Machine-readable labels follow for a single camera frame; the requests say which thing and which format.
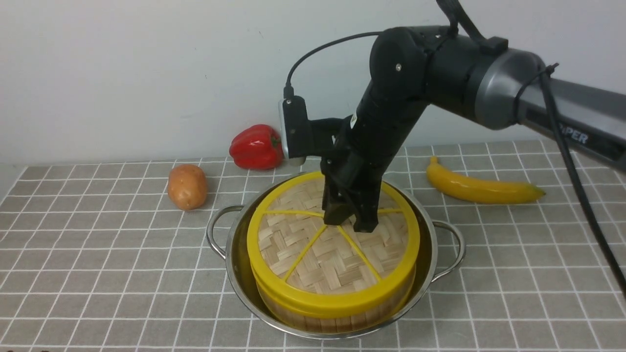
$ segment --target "white label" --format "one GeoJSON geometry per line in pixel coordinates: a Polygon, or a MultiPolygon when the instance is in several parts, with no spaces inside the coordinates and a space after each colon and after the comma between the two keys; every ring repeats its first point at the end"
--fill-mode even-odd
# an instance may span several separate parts
{"type": "Polygon", "coordinates": [[[354,125],[356,124],[356,120],[358,120],[356,113],[354,113],[352,115],[352,118],[350,119],[350,129],[352,130],[354,128],[354,125]]]}

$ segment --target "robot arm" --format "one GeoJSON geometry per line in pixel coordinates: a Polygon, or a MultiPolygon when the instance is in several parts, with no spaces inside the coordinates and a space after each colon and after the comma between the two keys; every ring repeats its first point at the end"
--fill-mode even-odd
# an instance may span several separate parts
{"type": "MultiPolygon", "coordinates": [[[[326,224],[355,215],[355,231],[374,230],[382,175],[430,104],[492,130],[522,124],[554,138],[540,85],[532,83],[543,61],[502,38],[458,35],[453,19],[451,26],[383,31],[370,54],[371,81],[351,116],[309,121],[304,99],[282,102],[287,158],[321,157],[326,224]]],[[[626,96],[550,84],[569,144],[626,171],[626,96]]]]}

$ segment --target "red bell pepper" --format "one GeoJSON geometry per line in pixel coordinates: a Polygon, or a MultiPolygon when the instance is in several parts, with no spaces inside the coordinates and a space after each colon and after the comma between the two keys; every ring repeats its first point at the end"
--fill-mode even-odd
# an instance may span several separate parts
{"type": "Polygon", "coordinates": [[[228,150],[240,168],[268,170],[283,159],[280,136],[268,125],[254,125],[239,133],[228,150]]]}

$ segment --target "black cable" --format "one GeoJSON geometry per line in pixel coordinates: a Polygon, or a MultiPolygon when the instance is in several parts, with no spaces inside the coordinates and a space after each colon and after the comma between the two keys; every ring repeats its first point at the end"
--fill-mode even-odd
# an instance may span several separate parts
{"type": "Polygon", "coordinates": [[[606,237],[604,237],[604,234],[602,234],[600,224],[598,224],[598,220],[595,218],[595,214],[593,213],[593,209],[591,208],[591,204],[589,203],[589,199],[587,198],[587,193],[585,193],[585,189],[583,188],[580,177],[578,176],[578,172],[576,171],[576,166],[574,165],[574,161],[572,160],[570,150],[565,143],[565,139],[563,138],[561,129],[558,127],[557,103],[555,102],[554,95],[552,94],[552,89],[550,87],[550,82],[548,81],[548,79],[548,70],[544,70],[539,74],[539,84],[541,86],[541,92],[543,93],[543,101],[546,105],[546,112],[550,120],[550,126],[552,127],[552,132],[554,133],[555,140],[557,141],[558,149],[561,151],[561,155],[563,156],[563,161],[565,162],[567,174],[569,174],[570,180],[572,180],[574,192],[576,192],[576,196],[578,197],[580,206],[582,207],[583,213],[587,218],[589,228],[591,228],[591,231],[595,236],[595,240],[598,242],[598,245],[602,250],[602,254],[604,254],[604,258],[606,258],[608,266],[611,268],[611,271],[613,272],[613,275],[617,280],[617,284],[622,290],[624,299],[626,299],[626,277],[624,277],[624,273],[620,269],[620,264],[617,262],[615,256],[613,255],[613,252],[611,251],[611,247],[609,246],[606,237]]]}
{"type": "Polygon", "coordinates": [[[453,32],[458,31],[458,24],[460,24],[473,41],[480,42],[485,40],[485,37],[480,34],[480,31],[474,25],[474,22],[470,20],[459,0],[437,0],[437,5],[439,5],[439,8],[450,21],[450,28],[453,32]]]}
{"type": "Polygon", "coordinates": [[[315,54],[318,51],[324,50],[330,46],[333,46],[335,44],[339,44],[339,43],[343,43],[345,41],[349,41],[352,39],[357,39],[357,38],[364,38],[364,37],[371,37],[371,36],[378,36],[379,34],[381,34],[382,32],[366,32],[366,33],[359,33],[359,34],[354,34],[352,36],[347,36],[344,38],[340,38],[337,40],[333,40],[329,43],[326,43],[322,46],[318,46],[317,48],[311,50],[310,52],[306,53],[303,57],[301,57],[298,61],[296,61],[294,63],[294,65],[291,67],[291,70],[289,71],[289,74],[287,75],[287,82],[285,83],[285,88],[283,89],[283,98],[287,99],[287,98],[291,98],[294,95],[294,89],[293,87],[291,87],[291,76],[294,75],[295,69],[298,68],[298,66],[300,66],[300,64],[306,60],[308,57],[310,57],[311,55],[315,54]]]}

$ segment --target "bamboo steamer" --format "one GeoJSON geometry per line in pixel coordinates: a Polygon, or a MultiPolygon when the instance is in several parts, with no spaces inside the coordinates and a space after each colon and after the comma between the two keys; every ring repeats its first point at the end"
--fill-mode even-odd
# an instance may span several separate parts
{"type": "Polygon", "coordinates": [[[406,303],[419,249],[417,218],[383,182],[379,225],[371,233],[322,219],[324,177],[294,177],[276,187],[248,228],[250,264],[272,314],[294,328],[344,333],[374,326],[406,303]]]}

